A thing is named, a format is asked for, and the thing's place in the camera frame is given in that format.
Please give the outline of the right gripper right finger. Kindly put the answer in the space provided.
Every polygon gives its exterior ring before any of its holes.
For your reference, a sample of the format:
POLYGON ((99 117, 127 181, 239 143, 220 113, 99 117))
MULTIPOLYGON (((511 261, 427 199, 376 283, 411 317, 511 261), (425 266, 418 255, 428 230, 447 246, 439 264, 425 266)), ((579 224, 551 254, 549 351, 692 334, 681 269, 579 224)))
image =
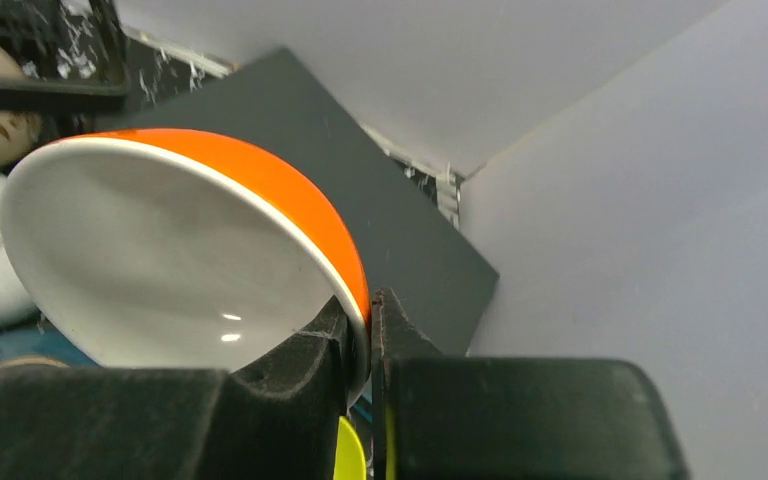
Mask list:
POLYGON ((395 293, 372 301, 378 479, 686 479, 667 408, 610 358, 442 353, 395 293))

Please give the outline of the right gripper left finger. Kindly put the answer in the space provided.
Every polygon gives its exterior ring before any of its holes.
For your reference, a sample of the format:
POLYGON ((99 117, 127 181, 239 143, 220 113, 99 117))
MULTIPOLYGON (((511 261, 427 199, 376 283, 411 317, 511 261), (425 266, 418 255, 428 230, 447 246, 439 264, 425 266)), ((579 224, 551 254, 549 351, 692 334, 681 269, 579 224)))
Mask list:
POLYGON ((233 373, 0 369, 0 479, 328 479, 350 345, 330 300, 233 373))

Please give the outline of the yellow plastic bowl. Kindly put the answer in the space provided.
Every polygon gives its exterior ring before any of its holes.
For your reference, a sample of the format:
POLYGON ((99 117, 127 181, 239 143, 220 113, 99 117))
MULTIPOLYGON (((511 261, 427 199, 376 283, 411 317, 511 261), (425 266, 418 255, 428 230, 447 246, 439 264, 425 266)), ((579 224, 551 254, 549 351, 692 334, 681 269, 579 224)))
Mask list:
POLYGON ((359 400, 337 423, 334 479, 396 479, 383 410, 359 400))

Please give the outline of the orange bowl white inside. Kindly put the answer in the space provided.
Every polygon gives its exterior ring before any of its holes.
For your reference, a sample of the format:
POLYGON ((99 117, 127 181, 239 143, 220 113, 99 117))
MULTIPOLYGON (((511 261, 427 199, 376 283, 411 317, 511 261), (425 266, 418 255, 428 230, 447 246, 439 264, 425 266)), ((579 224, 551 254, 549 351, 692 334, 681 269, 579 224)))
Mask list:
POLYGON ((337 300, 349 402, 370 370, 370 298, 329 199, 216 133, 126 129, 26 155, 0 199, 8 259, 47 319, 106 367, 240 369, 337 300))

